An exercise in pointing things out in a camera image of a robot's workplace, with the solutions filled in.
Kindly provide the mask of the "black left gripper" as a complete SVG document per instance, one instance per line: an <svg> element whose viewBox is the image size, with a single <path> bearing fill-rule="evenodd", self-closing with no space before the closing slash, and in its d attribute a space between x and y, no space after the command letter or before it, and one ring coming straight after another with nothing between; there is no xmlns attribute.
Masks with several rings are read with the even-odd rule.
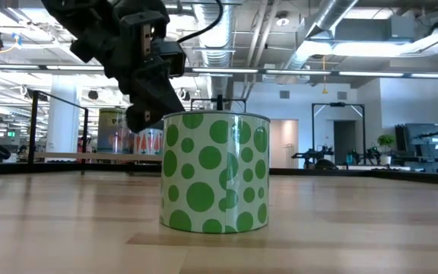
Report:
<svg viewBox="0 0 438 274"><path fill-rule="evenodd" d="M71 43L83 62L96 59L107 76L122 77L129 96L126 124L133 132L185 109L169 80L163 57L168 13L161 1L89 2L89 33Z"/></svg>

